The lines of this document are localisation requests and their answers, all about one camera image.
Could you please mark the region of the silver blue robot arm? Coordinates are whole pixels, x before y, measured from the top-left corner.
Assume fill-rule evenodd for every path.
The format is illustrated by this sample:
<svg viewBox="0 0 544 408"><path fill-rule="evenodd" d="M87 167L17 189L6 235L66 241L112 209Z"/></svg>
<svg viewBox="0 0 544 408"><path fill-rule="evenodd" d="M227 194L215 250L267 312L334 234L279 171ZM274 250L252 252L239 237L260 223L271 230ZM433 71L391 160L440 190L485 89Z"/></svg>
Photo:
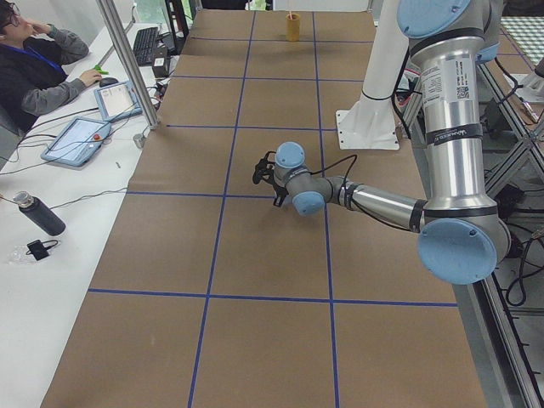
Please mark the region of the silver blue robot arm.
<svg viewBox="0 0 544 408"><path fill-rule="evenodd" d="M391 104L406 63L419 70L423 149L430 192L425 200L397 195L346 177L322 177L305 165L300 144L281 144L253 174L308 216L334 203L387 226L417 234L423 265L454 285L487 278L511 238L485 191L476 81L478 65L499 46L500 1L387 1L382 5L360 99L337 114L344 149L392 149Z"/></svg>

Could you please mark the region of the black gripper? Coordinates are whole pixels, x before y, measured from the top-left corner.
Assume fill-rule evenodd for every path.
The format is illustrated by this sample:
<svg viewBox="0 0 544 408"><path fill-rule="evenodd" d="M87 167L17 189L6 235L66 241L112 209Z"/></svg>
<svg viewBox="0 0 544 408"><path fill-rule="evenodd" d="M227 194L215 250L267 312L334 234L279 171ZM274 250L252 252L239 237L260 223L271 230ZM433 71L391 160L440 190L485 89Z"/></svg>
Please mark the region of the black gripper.
<svg viewBox="0 0 544 408"><path fill-rule="evenodd" d="M275 190L275 198L273 201L273 205L275 207L282 207L284 200L288 197L289 193L285 186L275 184L274 185Z"/></svg>

